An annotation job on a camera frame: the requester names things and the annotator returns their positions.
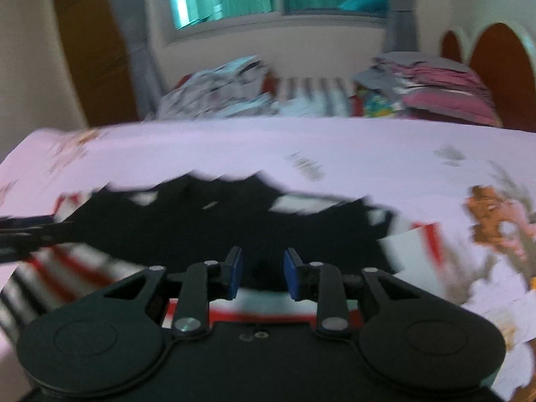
wooden door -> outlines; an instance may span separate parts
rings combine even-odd
[[[55,0],[60,35],[90,126],[138,120],[127,50],[108,0]]]

headboard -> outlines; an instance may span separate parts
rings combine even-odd
[[[457,34],[449,31],[441,55],[463,62]],[[490,25],[478,38],[467,63],[493,94],[504,128],[536,132],[536,80],[530,56],[519,36],[506,24]]]

wall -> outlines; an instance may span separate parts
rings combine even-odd
[[[452,26],[461,32],[465,58],[471,55],[472,44],[476,43],[480,33],[495,22],[517,24],[536,38],[536,0],[452,1]]]
[[[53,0],[0,0],[0,160],[37,128],[84,127],[77,101]]]
[[[438,53],[451,21],[451,0],[418,0],[419,37],[425,52]],[[259,55],[279,76],[342,76],[367,68],[382,50],[383,28],[370,26],[284,26],[181,40],[163,37],[158,0],[147,0],[150,39],[168,88],[184,74]]]

black garment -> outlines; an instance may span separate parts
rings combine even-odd
[[[364,267],[393,272],[378,239],[392,214],[371,226],[363,200],[310,215],[270,211],[283,193],[259,175],[241,181],[204,181],[185,175],[144,192],[157,191],[147,206],[137,192],[96,193],[69,220],[80,241],[115,258],[183,272],[196,262],[223,260],[233,246],[245,257],[242,286],[285,291],[283,252],[295,248],[305,262],[337,265],[345,274]]]

